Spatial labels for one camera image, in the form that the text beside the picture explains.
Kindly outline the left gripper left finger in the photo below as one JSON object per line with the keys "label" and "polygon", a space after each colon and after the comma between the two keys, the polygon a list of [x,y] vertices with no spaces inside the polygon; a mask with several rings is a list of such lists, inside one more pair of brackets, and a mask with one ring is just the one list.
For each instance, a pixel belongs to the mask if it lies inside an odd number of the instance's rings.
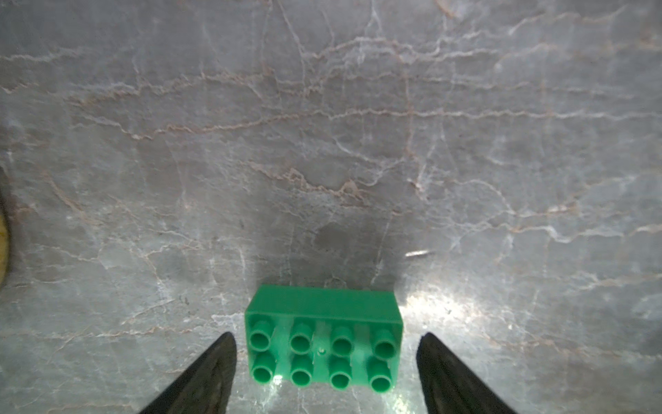
{"label": "left gripper left finger", "polygon": [[236,364],[234,335],[225,332],[140,414],[225,413]]}

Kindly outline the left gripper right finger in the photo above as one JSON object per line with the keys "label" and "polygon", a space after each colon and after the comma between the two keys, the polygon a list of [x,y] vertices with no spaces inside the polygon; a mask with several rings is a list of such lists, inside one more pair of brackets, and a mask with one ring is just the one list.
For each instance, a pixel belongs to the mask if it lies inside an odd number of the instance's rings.
{"label": "left gripper right finger", "polygon": [[437,336],[427,333],[417,349],[417,368],[432,414],[515,414]]}

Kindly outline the green lego plate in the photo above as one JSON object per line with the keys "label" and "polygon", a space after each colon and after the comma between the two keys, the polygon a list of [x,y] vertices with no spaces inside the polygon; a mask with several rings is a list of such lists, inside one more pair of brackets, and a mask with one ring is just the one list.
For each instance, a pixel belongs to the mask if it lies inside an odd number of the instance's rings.
{"label": "green lego plate", "polygon": [[392,292],[263,285],[245,311],[249,372],[265,385],[396,385],[403,318]]}

